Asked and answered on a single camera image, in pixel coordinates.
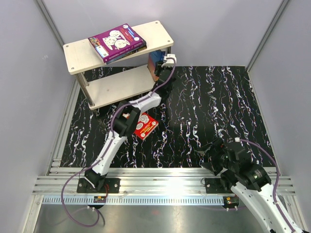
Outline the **blue Jane Eyre book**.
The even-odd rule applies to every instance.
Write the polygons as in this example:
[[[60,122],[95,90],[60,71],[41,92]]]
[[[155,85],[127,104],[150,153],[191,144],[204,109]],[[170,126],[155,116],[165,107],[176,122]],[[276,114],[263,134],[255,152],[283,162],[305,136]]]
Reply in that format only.
[[[157,65],[159,62],[163,61],[164,55],[165,55],[165,51],[162,51],[162,50],[155,50],[149,53],[147,68],[154,82],[156,82],[159,79],[158,72],[156,71]]]

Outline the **black book with circles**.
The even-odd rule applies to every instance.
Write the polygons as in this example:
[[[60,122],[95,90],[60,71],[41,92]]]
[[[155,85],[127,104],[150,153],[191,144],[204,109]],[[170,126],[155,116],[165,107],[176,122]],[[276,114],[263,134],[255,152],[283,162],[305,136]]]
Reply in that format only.
[[[137,48],[137,49],[135,49],[133,51],[130,51],[129,53],[127,53],[125,55],[125,57],[130,56],[130,55],[132,55],[134,53],[140,52],[140,51],[145,50],[145,49],[147,49],[147,45],[141,46],[141,47],[139,47],[139,48]]]

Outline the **purple puzzle book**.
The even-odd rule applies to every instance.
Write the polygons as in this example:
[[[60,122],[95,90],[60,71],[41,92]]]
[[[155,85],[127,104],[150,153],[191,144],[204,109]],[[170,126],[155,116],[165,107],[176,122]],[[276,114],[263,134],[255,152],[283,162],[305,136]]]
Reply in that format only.
[[[105,63],[121,54],[147,44],[127,23],[88,38],[99,58]]]

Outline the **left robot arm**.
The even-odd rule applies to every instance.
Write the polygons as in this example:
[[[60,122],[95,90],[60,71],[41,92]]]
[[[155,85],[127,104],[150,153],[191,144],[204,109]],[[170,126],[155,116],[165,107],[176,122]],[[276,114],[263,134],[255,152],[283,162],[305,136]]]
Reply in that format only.
[[[122,100],[112,116],[107,141],[97,159],[84,173],[86,187],[92,192],[99,193],[104,189],[110,164],[124,141],[136,130],[141,114],[159,106],[172,90],[176,58],[166,56],[158,65],[160,76],[152,90],[139,99]]]

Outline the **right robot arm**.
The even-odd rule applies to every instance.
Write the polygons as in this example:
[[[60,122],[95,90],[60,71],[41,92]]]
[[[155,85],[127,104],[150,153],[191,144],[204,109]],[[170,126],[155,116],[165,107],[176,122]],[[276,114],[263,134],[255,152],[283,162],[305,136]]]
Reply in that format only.
[[[272,182],[268,172],[251,161],[242,139],[225,143],[221,138],[197,149],[204,157],[201,167],[220,176],[220,187],[234,193],[266,233],[303,233],[276,194],[280,175]]]

